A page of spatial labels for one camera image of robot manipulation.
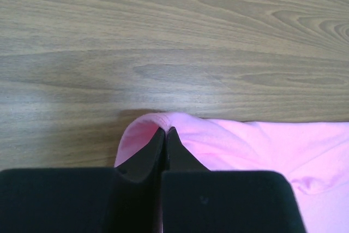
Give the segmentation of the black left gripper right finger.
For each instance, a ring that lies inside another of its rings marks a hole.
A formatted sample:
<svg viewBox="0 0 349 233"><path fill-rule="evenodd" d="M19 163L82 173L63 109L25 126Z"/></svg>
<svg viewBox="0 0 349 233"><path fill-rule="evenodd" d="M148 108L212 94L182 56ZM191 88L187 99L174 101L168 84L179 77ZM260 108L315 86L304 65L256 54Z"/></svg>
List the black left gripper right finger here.
<svg viewBox="0 0 349 233"><path fill-rule="evenodd" d="M304 232L290 184L274 171L210 171L166 136L163 232Z"/></svg>

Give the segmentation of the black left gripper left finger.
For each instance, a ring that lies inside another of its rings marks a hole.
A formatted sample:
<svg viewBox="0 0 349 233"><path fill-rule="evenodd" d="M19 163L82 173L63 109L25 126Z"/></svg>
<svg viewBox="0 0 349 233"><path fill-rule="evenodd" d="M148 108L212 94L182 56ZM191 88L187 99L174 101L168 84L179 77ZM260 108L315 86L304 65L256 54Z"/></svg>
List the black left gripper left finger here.
<svg viewBox="0 0 349 233"><path fill-rule="evenodd" d="M1 172L1 232L156 232L165 132L116 168Z"/></svg>

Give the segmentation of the pink t shirt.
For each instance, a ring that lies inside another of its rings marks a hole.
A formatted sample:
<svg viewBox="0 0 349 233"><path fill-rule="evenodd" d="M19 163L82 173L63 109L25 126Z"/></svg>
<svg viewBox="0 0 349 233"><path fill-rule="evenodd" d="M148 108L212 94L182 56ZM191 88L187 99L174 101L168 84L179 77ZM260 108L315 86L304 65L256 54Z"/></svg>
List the pink t shirt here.
<svg viewBox="0 0 349 233"><path fill-rule="evenodd" d="M237 122L149 113L126 128L115 165L143 148L157 129L171 128L210 170L282 174L292 186L307 232L348 232L347 122Z"/></svg>

